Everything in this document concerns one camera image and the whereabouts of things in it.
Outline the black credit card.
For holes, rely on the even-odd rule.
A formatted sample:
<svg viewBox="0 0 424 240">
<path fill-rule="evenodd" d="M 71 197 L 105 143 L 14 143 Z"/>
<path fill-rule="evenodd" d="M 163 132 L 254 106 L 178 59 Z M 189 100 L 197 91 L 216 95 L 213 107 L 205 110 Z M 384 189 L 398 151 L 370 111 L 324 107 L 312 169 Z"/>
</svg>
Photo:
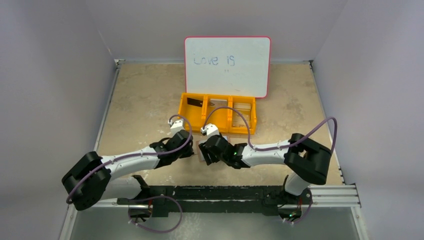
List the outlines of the black credit card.
<svg viewBox="0 0 424 240">
<path fill-rule="evenodd" d="M 201 108 L 203 106 L 204 100 L 203 99 L 196 99 L 196 98 L 188 97 L 186 99 L 186 102 L 190 106 L 195 106 L 195 107 L 200 107 Z"/>
</svg>

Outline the pink leather card holder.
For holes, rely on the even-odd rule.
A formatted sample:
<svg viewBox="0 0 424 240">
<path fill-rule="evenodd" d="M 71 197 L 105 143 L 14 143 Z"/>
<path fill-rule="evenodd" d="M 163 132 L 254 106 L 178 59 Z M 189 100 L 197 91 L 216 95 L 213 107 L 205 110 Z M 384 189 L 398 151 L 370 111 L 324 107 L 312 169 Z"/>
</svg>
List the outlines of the pink leather card holder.
<svg viewBox="0 0 424 240">
<path fill-rule="evenodd" d="M 229 147 L 230 143 L 221 134 L 210 136 L 198 144 L 200 155 L 207 165 L 219 162 Z"/>
</svg>

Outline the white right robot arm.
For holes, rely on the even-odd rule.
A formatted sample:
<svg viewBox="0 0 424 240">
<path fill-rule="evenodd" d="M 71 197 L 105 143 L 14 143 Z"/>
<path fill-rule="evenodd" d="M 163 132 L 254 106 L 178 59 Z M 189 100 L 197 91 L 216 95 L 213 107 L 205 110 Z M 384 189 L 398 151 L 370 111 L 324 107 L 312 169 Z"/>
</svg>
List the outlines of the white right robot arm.
<svg viewBox="0 0 424 240">
<path fill-rule="evenodd" d="M 231 144 L 218 134 L 208 137 L 198 147 L 207 165 L 223 162 L 234 169 L 286 165 L 292 173 L 283 187 L 293 196 L 300 196 L 310 185 L 325 185 L 332 157 L 331 149 L 300 133 L 285 141 L 255 146 Z"/>
</svg>

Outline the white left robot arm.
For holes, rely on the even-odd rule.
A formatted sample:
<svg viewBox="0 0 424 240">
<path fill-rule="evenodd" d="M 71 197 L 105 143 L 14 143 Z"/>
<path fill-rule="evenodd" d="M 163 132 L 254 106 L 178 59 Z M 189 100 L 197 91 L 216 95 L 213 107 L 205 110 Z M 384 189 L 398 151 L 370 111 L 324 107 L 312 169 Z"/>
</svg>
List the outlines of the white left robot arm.
<svg viewBox="0 0 424 240">
<path fill-rule="evenodd" d="M 193 155 L 193 135 L 180 130 L 172 137 L 145 148 L 119 155 L 86 153 L 61 179 L 68 196 L 67 204 L 83 211 L 101 200 L 108 184 L 122 176 L 169 166 Z"/>
</svg>

